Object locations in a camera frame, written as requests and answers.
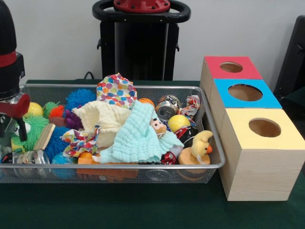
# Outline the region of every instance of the purple toy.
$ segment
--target purple toy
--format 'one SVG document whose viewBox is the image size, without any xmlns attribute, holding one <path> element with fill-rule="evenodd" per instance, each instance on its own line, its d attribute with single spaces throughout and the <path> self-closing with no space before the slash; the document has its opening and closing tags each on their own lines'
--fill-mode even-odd
<svg viewBox="0 0 305 229">
<path fill-rule="evenodd" d="M 70 129 L 79 130 L 80 128 L 83 128 L 81 119 L 69 110 L 65 110 L 65 121 L 67 127 Z"/>
</svg>

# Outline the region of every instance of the blue spiky ball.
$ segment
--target blue spiky ball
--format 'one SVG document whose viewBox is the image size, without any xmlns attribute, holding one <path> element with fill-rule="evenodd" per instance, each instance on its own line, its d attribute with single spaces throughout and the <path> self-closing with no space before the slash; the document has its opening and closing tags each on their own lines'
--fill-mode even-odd
<svg viewBox="0 0 305 229">
<path fill-rule="evenodd" d="M 79 108 L 80 106 L 84 106 L 86 103 L 95 100 L 96 95 L 92 91 L 80 88 L 75 92 L 71 92 L 66 98 L 67 104 L 65 110 L 71 111 L 73 108 Z"/>
<path fill-rule="evenodd" d="M 63 126 L 55 127 L 50 141 L 45 149 L 45 153 L 48 155 L 50 161 L 52 161 L 57 154 L 62 153 L 64 149 L 69 145 L 69 143 L 62 141 L 60 138 L 69 130 L 70 129 Z"/>
</svg>

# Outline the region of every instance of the green spiky toy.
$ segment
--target green spiky toy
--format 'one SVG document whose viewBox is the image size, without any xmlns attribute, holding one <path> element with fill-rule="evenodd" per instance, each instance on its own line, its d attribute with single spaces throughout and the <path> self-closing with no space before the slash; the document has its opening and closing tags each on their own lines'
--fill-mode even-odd
<svg viewBox="0 0 305 229">
<path fill-rule="evenodd" d="M 53 108 L 57 107 L 58 103 L 54 103 L 54 102 L 47 102 L 44 107 L 43 107 L 43 117 L 45 118 L 49 118 L 50 112 Z"/>
<path fill-rule="evenodd" d="M 49 120 L 42 116 L 32 116 L 29 115 L 27 118 L 23 118 L 26 125 L 30 125 L 30 130 L 27 129 L 28 140 L 25 142 L 20 141 L 19 136 L 16 134 L 12 135 L 11 143 L 12 146 L 23 147 L 25 151 L 33 150 L 36 142 L 39 140 L 40 135 L 44 127 L 49 124 Z"/>
</svg>

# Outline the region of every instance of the wire mesh basket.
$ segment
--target wire mesh basket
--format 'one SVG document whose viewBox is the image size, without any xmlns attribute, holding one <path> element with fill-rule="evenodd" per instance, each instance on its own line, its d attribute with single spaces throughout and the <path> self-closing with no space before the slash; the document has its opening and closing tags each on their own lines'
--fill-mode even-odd
<svg viewBox="0 0 305 229">
<path fill-rule="evenodd" d="M 26 84 L 22 91 L 31 101 L 44 106 L 49 101 L 65 104 L 69 93 L 78 88 L 96 92 L 96 85 Z M 205 94 L 194 86 L 136 86 L 138 98 L 150 98 L 155 104 L 167 94 L 175 95 L 185 106 L 187 96 L 198 95 L 201 106 L 194 117 L 199 131 L 211 130 L 210 165 L 53 165 L 0 164 L 0 183 L 207 183 L 225 157 Z M 0 144 L 10 146 L 11 124 Z"/>
</svg>

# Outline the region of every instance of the wooden box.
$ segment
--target wooden box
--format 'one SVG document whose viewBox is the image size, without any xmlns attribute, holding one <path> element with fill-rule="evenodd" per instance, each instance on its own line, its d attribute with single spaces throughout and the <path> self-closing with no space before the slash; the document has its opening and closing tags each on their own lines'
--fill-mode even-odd
<svg viewBox="0 0 305 229">
<path fill-rule="evenodd" d="M 263 80 L 215 79 L 209 104 L 218 133 L 225 108 L 282 108 Z"/>
<path fill-rule="evenodd" d="M 305 161 L 305 141 L 282 109 L 226 108 L 220 137 L 229 201 L 288 199 Z"/>
<path fill-rule="evenodd" d="M 213 79 L 262 79 L 260 73 L 247 56 L 205 56 L 200 88 L 208 101 Z"/>
</svg>

